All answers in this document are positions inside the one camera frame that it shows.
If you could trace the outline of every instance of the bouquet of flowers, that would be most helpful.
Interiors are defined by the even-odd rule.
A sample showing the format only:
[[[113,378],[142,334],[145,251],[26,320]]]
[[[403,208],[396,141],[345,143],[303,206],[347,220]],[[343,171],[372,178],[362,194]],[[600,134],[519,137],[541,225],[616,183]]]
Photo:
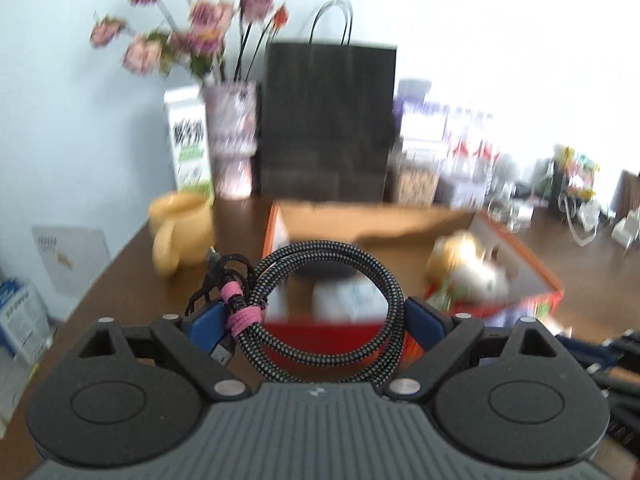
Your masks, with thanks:
[[[271,41],[289,19],[284,4],[274,11],[274,0],[240,0],[238,6],[228,0],[187,1],[190,5],[188,28],[178,26],[162,0],[129,0],[132,6],[156,6],[164,15],[168,28],[161,25],[139,33],[122,18],[107,15],[98,19],[96,16],[90,43],[100,48],[120,34],[129,34],[133,41],[122,61],[129,71],[146,75],[158,70],[168,75],[172,67],[180,65],[201,81],[223,82],[226,80],[225,37],[237,15],[241,41],[233,81],[241,81],[242,57],[252,27],[260,27],[262,31],[244,80],[249,77],[262,42]]]

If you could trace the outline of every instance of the white cable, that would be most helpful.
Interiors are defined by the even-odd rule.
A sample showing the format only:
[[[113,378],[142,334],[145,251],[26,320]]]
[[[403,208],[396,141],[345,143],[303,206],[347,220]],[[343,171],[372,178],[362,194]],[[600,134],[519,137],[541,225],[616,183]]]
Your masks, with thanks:
[[[596,234],[598,233],[598,223],[596,222],[596,227],[593,229],[593,235],[585,238],[584,240],[578,236],[578,233],[575,232],[574,223],[571,221],[571,217],[569,215],[569,203],[567,202],[566,195],[562,196],[562,200],[564,201],[564,212],[566,214],[566,219],[569,222],[569,229],[571,230],[571,234],[574,237],[575,243],[577,243],[580,247],[584,247],[596,239]]]

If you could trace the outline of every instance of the open box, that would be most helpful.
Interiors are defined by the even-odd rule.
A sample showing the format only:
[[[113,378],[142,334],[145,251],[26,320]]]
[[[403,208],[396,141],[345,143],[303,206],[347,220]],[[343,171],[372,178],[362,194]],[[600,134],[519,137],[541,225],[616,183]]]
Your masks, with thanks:
[[[506,304],[470,310],[488,325],[510,326],[521,316],[543,320],[562,299],[562,285],[536,256],[500,224],[480,213],[464,210],[405,208],[395,205],[276,202],[271,207],[263,257],[303,240],[337,240],[356,244],[373,254],[396,277],[405,297],[423,297],[431,284],[425,267],[438,237],[467,229],[511,276]],[[291,276],[269,297],[265,327],[296,348],[316,353],[351,351],[378,332],[380,322],[340,324],[319,322],[314,316],[314,282]],[[404,362],[422,354],[408,338]]]

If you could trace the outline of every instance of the vase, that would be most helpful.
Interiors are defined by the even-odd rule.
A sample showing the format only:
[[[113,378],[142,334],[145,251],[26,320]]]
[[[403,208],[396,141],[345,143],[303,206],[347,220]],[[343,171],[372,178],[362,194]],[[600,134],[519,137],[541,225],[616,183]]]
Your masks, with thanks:
[[[254,82],[205,86],[209,156],[216,196],[242,200],[251,196],[251,157],[257,149]]]

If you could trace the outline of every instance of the mug handle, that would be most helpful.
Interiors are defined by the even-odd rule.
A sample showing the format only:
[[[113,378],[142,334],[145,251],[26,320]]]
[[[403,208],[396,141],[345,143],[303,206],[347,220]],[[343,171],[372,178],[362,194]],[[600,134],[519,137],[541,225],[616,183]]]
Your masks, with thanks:
[[[178,264],[180,264],[180,255],[172,250],[174,228],[174,220],[165,221],[154,240],[152,251],[154,267],[158,274],[163,276],[173,274],[178,269]]]

